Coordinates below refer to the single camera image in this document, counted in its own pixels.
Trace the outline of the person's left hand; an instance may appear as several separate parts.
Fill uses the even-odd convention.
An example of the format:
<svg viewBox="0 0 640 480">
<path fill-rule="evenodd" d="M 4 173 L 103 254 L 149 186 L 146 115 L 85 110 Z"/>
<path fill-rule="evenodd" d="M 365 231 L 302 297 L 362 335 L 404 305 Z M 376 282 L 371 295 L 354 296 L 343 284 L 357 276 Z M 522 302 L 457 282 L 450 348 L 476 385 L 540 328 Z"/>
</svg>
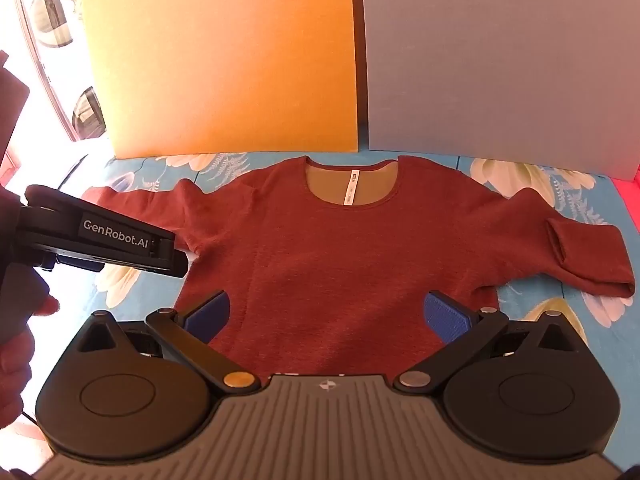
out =
<svg viewBox="0 0 640 480">
<path fill-rule="evenodd" d="M 9 234 L 17 225 L 20 199 L 1 191 L 1 426 L 6 428 L 22 414 L 22 393 L 32 378 L 30 361 L 35 341 L 27 321 L 32 315 L 50 315 L 58 300 L 30 266 L 12 262 Z"/>
</svg>

